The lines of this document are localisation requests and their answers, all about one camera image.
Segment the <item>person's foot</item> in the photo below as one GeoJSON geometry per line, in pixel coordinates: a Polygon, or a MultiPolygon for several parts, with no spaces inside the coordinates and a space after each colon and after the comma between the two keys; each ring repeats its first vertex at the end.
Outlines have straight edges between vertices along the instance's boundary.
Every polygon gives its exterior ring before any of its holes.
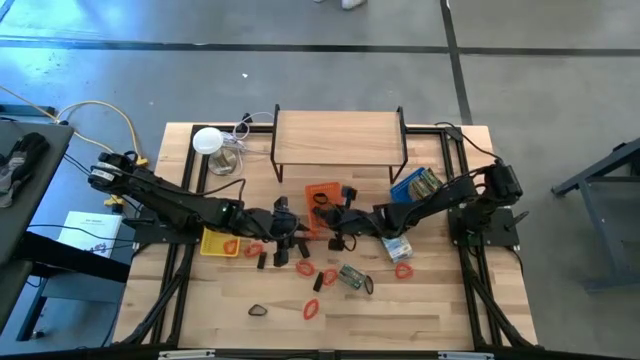
{"type": "Polygon", "coordinates": [[[366,3],[367,0],[342,0],[342,8],[344,10],[351,10],[357,6],[366,3]]]}

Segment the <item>table surface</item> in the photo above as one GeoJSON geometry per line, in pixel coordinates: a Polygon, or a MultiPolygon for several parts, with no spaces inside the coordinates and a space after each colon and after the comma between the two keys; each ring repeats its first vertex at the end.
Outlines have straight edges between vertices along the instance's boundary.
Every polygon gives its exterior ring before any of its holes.
{"type": "MultiPolygon", "coordinates": [[[[180,184],[189,146],[192,124],[167,124],[160,149],[156,174],[180,184]]],[[[491,150],[489,131],[484,126],[465,126],[464,133],[480,147],[491,150]]],[[[401,178],[420,166],[431,167],[445,179],[440,140],[436,136],[407,135],[409,163],[401,178]]],[[[269,151],[270,134],[254,134],[247,141],[253,150],[269,151]]],[[[491,163],[492,159],[465,145],[469,168],[491,163]]],[[[199,168],[200,158],[195,167],[199,168]]],[[[198,171],[193,171],[191,190],[198,171]]],[[[390,201],[388,170],[380,167],[292,166],[285,171],[282,184],[276,180],[268,155],[252,153],[245,157],[243,177],[247,179],[243,199],[247,207],[271,209],[281,195],[289,197],[293,212],[308,223],[304,186],[339,181],[358,189],[354,208],[371,211],[373,204],[390,201]]],[[[207,177],[207,189],[226,183],[236,176],[207,177]]],[[[237,188],[216,194],[237,197],[237,188]]],[[[351,350],[443,350],[472,349],[460,262],[450,244],[446,216],[428,217],[406,233],[414,250],[407,262],[415,269],[408,280],[397,280],[395,266],[379,241],[361,237],[354,252],[332,252],[326,241],[309,243],[317,269],[337,268],[340,264],[371,275],[375,292],[353,290],[342,283],[312,290],[314,278],[295,271],[301,258],[290,251],[290,263],[274,268],[274,244],[267,244],[269,257],[264,270],[256,269],[256,259],[247,259],[242,241],[237,258],[206,257],[196,254],[179,346],[199,348],[253,349],[351,349],[351,350]],[[318,315],[304,320],[302,309],[310,299],[320,302],[318,315]],[[266,307],[265,317],[251,317],[254,304],[266,307]]],[[[129,335],[157,299],[167,253],[166,245],[151,245],[132,263],[129,281],[120,309],[114,341],[129,335]]],[[[487,259],[494,295],[507,317],[525,338],[536,336],[520,273],[520,267],[506,249],[488,248],[487,259]]],[[[168,335],[175,297],[170,302],[163,339],[168,335]]],[[[485,338],[489,339],[486,312],[479,306],[485,338]]]]}
{"type": "Polygon", "coordinates": [[[31,218],[36,212],[40,200],[49,187],[62,156],[67,151],[73,129],[68,126],[28,124],[21,122],[0,122],[0,154],[7,155],[22,136],[30,132],[39,132],[49,142],[49,150],[36,165],[31,179],[27,182],[13,205],[0,209],[0,264],[13,256],[13,252],[24,234],[31,218]]]}
{"type": "Polygon", "coordinates": [[[396,112],[278,112],[278,164],[402,165],[396,112]]]}

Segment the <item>concrete floor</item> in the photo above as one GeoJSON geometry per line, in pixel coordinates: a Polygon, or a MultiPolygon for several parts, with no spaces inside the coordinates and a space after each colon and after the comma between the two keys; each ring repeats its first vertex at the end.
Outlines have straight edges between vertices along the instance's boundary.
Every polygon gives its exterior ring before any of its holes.
{"type": "MultiPolygon", "coordinates": [[[[460,46],[640,48],[640,6],[633,0],[451,0],[450,6],[460,46]]],[[[369,0],[353,12],[341,11],[334,0],[16,0],[0,35],[447,44],[437,0],[369,0]]],[[[0,59],[1,83],[37,103],[116,104],[133,119],[153,161],[166,122],[236,121],[244,112],[270,111],[276,102],[332,110],[402,105],[408,123],[461,123],[448,55],[0,48],[0,59]]],[[[556,200],[549,189],[638,137],[640,58],[462,56],[461,63],[474,124],[490,126],[496,151],[513,164],[525,190],[516,209],[531,211],[519,233],[540,344],[638,358],[638,288],[584,292],[580,281],[607,274],[602,248],[578,194],[556,200]]],[[[14,99],[0,93],[0,102],[14,99]]],[[[117,151],[131,148],[122,135],[126,125],[102,108],[76,111],[72,124],[117,151]]],[[[99,149],[74,139],[68,152],[88,165],[99,149]]],[[[69,210],[103,212],[102,200],[63,164],[34,221],[62,223],[69,210]]],[[[25,289],[0,337],[0,353],[102,342],[113,305],[61,300],[48,306],[39,323],[56,336],[15,343],[32,292],[25,289]]]]}

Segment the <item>wooden workbench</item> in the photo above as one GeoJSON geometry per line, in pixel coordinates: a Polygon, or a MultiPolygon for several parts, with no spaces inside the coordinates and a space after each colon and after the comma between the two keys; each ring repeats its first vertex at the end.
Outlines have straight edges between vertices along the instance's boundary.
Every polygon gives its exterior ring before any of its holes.
{"type": "MultiPolygon", "coordinates": [[[[189,146],[192,124],[167,124],[156,166],[156,174],[180,184],[189,146]]],[[[491,150],[489,131],[484,126],[465,126],[464,133],[480,147],[491,150]]],[[[420,166],[429,166],[445,179],[440,141],[436,136],[407,135],[409,163],[400,179],[420,166]]],[[[250,149],[269,151],[270,134],[252,134],[250,149]]],[[[487,165],[491,158],[465,144],[470,169],[487,165]]],[[[455,151],[454,164],[457,166],[455,151]]],[[[195,169],[199,169],[196,157],[195,169]]],[[[308,223],[304,186],[339,181],[358,189],[354,208],[371,211],[376,203],[390,201],[388,170],[380,167],[289,166],[279,184],[268,155],[253,153],[245,157],[247,179],[243,199],[247,207],[272,209],[281,195],[289,197],[294,213],[308,223]]],[[[191,180],[195,190],[198,171],[191,180]]],[[[229,182],[236,176],[207,177],[207,189],[229,182]]],[[[216,194],[237,197],[231,187],[216,194]]],[[[450,245],[446,216],[439,213],[424,219],[406,233],[414,255],[408,261],[415,269],[413,278],[400,281],[383,246],[375,239],[361,237],[356,251],[331,252],[325,241],[309,243],[310,260],[322,270],[348,263],[375,281],[375,292],[352,290],[342,283],[312,290],[315,277],[303,278],[294,264],[301,258],[290,251],[290,262],[273,267],[275,244],[268,244],[269,257],[264,270],[256,269],[256,259],[246,259],[242,241],[237,258],[195,255],[190,276],[182,332],[181,348],[253,348],[253,349],[351,349],[351,350],[446,350],[471,349],[467,306],[456,249],[450,245]],[[305,321],[304,304],[320,301],[320,312],[305,321]],[[265,317],[251,317],[254,304],[269,310],[265,317]]],[[[152,245],[138,255],[131,266],[114,341],[129,335],[158,297],[166,259],[166,245],[152,245]]],[[[520,267],[505,249],[487,248],[493,291],[498,304],[526,339],[536,341],[520,267]]],[[[163,340],[170,329],[174,300],[169,304],[163,340]]],[[[486,313],[479,306],[483,334],[489,339],[486,313]]]]}

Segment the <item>red rubber band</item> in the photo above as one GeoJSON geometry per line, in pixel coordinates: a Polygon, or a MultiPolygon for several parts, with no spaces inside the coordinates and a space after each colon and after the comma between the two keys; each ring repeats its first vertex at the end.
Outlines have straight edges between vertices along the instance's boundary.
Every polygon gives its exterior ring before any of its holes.
{"type": "Polygon", "coordinates": [[[320,303],[318,302],[318,299],[312,299],[304,305],[302,315],[305,320],[309,320],[318,314],[318,310],[320,310],[320,303]]]}
{"type": "Polygon", "coordinates": [[[396,277],[398,279],[408,279],[413,276],[413,268],[409,264],[400,263],[396,266],[396,277]]]}
{"type": "Polygon", "coordinates": [[[322,284],[325,286],[333,285],[338,280],[338,272],[335,269],[329,269],[324,272],[322,284]]]}
{"type": "Polygon", "coordinates": [[[251,243],[249,246],[244,248],[244,256],[246,257],[256,257],[260,255],[260,253],[264,251],[264,246],[260,243],[251,243]]]}
{"type": "Polygon", "coordinates": [[[238,240],[227,240],[224,242],[223,248],[224,248],[224,253],[227,255],[234,255],[236,253],[236,250],[238,249],[238,243],[240,241],[238,240]]]}
{"type": "Polygon", "coordinates": [[[305,259],[298,261],[296,264],[296,270],[304,276],[311,276],[316,272],[313,264],[305,259]]]}

